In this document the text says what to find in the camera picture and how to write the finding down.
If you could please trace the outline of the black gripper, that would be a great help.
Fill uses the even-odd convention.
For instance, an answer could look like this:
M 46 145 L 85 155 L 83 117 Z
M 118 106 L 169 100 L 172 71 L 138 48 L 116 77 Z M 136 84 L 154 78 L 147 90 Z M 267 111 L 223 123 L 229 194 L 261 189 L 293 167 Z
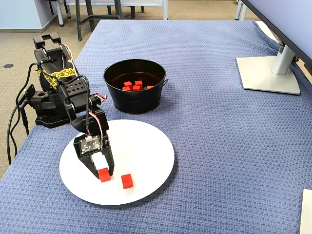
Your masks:
M 109 145 L 108 137 L 106 136 L 104 142 L 101 142 L 100 135 L 87 136 L 82 134 L 74 139 L 74 148 L 79 160 L 88 168 L 88 170 L 99 179 L 98 171 L 91 160 L 91 155 L 97 152 L 102 152 L 108 164 L 109 174 L 114 172 L 114 159 Z

